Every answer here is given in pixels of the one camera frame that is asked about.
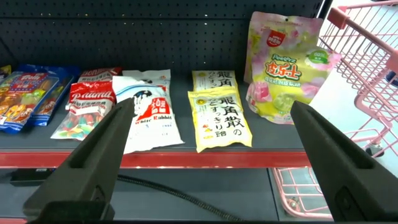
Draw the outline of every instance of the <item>red candy bag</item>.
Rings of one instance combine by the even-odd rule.
[[[115,102],[112,82],[72,84],[69,113],[51,138],[84,140],[111,111]]]
[[[115,75],[120,75],[122,72],[121,67],[114,68],[98,68],[94,70],[86,70],[77,80],[78,83],[81,82],[102,82],[102,81],[112,81],[112,77]],[[66,110],[69,110],[70,102],[65,106]]]

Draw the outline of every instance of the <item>red logo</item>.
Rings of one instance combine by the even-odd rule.
[[[164,97],[153,98],[145,113],[138,117],[137,120],[150,118],[154,114],[170,114],[169,104]]]
[[[104,98],[115,101],[112,82],[74,83],[70,90],[69,102]]]
[[[285,39],[285,34],[272,30],[268,35],[267,44],[270,47],[278,47]]]

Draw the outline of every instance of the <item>yellow candy bag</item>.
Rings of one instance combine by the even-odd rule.
[[[234,87],[189,91],[197,152],[240,142],[251,147],[252,134]]]
[[[221,86],[238,87],[234,71],[192,71],[193,91]]]
[[[263,32],[261,49],[251,60],[252,83],[246,95],[250,109],[277,124],[293,124],[293,102],[309,104],[341,58],[331,50],[297,46],[287,39],[275,30]]]

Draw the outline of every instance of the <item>blue candy bag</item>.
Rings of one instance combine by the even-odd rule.
[[[59,78],[57,86],[44,99],[34,114],[29,118],[27,124],[33,126],[48,125],[53,111],[61,103],[63,96],[69,92],[69,88],[80,75],[80,69],[76,66],[53,67],[40,65],[20,65],[18,72],[47,72]]]
[[[0,83],[0,130],[18,133],[58,82],[58,76],[44,72],[15,72],[3,80]]]

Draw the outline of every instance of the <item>prima candy bag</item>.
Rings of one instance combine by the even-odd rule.
[[[82,82],[106,82],[112,81],[112,77],[115,75],[120,75],[122,72],[121,67],[114,67],[114,68],[97,68],[93,70],[85,70],[81,73],[78,83]],[[69,101],[65,105],[65,109],[69,110],[71,101]]]
[[[322,19],[254,12],[249,25],[244,81],[247,83],[252,82],[252,56],[259,51],[265,50],[260,47],[261,35],[265,29],[285,34],[284,46],[293,47],[291,50],[297,50],[302,45],[315,46],[317,44],[322,22]],[[280,41],[278,37],[275,37],[275,42],[278,43]]]
[[[255,113],[277,124],[293,124],[293,102],[309,104],[341,58],[331,50],[294,41],[291,35],[264,30],[259,51],[251,58],[246,100]]]
[[[115,105],[111,81],[74,83],[70,109],[52,139],[84,140]]]

